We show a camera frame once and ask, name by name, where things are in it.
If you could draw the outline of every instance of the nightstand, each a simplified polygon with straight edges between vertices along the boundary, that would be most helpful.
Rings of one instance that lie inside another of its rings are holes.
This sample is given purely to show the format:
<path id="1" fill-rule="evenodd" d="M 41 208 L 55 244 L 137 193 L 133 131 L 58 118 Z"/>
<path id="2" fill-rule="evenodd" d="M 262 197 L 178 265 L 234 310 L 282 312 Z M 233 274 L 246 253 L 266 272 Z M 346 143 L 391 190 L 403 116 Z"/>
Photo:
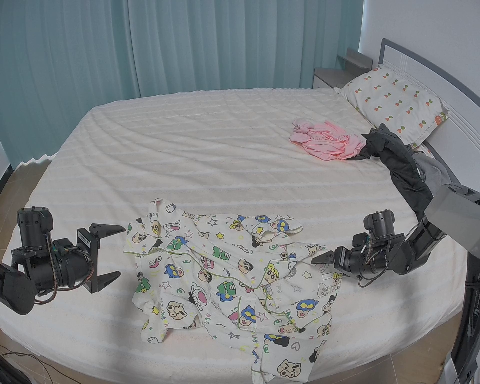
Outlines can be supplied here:
<path id="1" fill-rule="evenodd" d="M 348 82 L 363 73 L 372 70 L 373 60 L 347 48 L 347 54 L 337 55 L 343 69 L 315 68 L 313 71 L 313 89 L 315 88 L 342 88 Z"/>

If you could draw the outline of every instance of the bed sheet wrinkle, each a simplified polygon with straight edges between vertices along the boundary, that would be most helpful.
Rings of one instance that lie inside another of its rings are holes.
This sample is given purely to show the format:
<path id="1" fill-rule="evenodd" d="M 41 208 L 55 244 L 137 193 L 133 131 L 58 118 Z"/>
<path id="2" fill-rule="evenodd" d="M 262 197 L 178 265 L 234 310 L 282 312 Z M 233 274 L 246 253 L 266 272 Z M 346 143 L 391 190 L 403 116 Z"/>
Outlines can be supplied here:
<path id="1" fill-rule="evenodd" d="M 415 216 L 377 159 L 325 164 L 293 144 L 280 148 L 282 140 L 288 144 L 294 118 L 334 121 L 356 134 L 370 130 L 328 89 L 208 91 L 118 101 L 95 107 L 82 119 L 28 205 L 50 208 L 55 239 L 73 240 L 77 228 L 92 222 L 125 226 L 145 212 L 143 202 L 157 197 L 199 214 L 290 215 L 304 223 L 295 241 L 329 249 L 350 246 L 352 235 L 364 231 L 363 217 L 386 208 L 395 213 L 396 232 L 408 232 Z M 172 158 L 183 142 L 204 150 L 185 148 Z M 160 146 L 168 148 L 162 152 Z M 168 383 L 177 371 L 192 383 L 250 383 L 250 356 L 218 345 L 200 329 L 172 332 L 161 349 L 138 340 L 145 317 L 131 302 L 137 280 L 126 270 L 133 261 L 119 251 L 124 239 L 116 235 L 101 243 L 100 273 L 115 265 L 122 270 L 109 287 L 95 295 L 84 289 L 61 292 L 50 306 L 36 306 L 24 317 L 2 311 L 2 330 L 49 359 L 118 383 Z M 15 231 L 4 262 L 19 244 Z M 448 320 L 461 308 L 465 268 L 466 252 L 447 238 L 427 264 L 406 276 L 386 274 L 363 290 L 344 279 L 346 294 L 332 313 L 338 321 L 310 380 L 395 352 Z M 359 336 L 371 328 L 378 329 L 374 338 Z M 202 354 L 194 361 L 199 346 Z"/>

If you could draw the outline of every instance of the teal curtain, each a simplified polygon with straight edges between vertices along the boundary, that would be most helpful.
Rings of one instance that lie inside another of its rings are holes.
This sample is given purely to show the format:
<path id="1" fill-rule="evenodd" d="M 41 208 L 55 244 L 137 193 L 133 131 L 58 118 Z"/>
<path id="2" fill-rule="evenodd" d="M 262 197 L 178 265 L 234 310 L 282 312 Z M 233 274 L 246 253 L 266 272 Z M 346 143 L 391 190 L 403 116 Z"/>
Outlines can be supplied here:
<path id="1" fill-rule="evenodd" d="M 0 0 L 0 142 L 55 153 L 92 107 L 197 89 L 311 87 L 357 49 L 363 0 Z"/>

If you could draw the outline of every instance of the tile floor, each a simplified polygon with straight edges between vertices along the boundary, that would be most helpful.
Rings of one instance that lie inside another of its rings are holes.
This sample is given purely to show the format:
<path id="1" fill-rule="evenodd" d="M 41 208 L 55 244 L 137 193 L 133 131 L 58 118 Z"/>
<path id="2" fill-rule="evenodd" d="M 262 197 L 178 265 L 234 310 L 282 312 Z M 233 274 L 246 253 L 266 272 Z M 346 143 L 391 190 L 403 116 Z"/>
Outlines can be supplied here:
<path id="1" fill-rule="evenodd" d="M 0 259 L 3 258 L 12 232 L 16 228 L 17 209 L 25 206 L 48 164 L 47 160 L 39 164 L 32 163 L 19 167 L 0 193 Z M 460 316 L 457 315 L 396 354 L 384 356 L 347 372 L 316 380 L 312 384 L 417 384 L 418 382 L 434 384 L 442 370 L 445 355 L 452 347 L 459 323 Z M 15 352 L 29 353 L 1 331 L 0 345 Z M 0 347 L 0 353 L 4 352 L 7 350 Z M 83 384 L 108 383 L 60 366 L 46 358 L 39 358 Z M 13 359 L 39 383 L 51 383 L 45 369 L 38 361 L 31 357 L 13 357 Z M 48 366 L 47 369 L 53 383 L 74 383 L 54 369 Z"/>

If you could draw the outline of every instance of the pillowcase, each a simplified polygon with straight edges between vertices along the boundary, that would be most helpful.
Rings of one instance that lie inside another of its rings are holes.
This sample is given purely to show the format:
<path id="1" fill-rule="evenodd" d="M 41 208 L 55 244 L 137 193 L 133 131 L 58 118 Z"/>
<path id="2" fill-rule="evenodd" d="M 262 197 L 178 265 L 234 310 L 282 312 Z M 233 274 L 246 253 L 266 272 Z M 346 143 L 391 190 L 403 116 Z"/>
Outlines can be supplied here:
<path id="1" fill-rule="evenodd" d="M 420 145 L 448 118 L 440 99 L 385 66 L 353 79 L 337 93 L 375 128 L 384 123 L 404 144 Z"/>

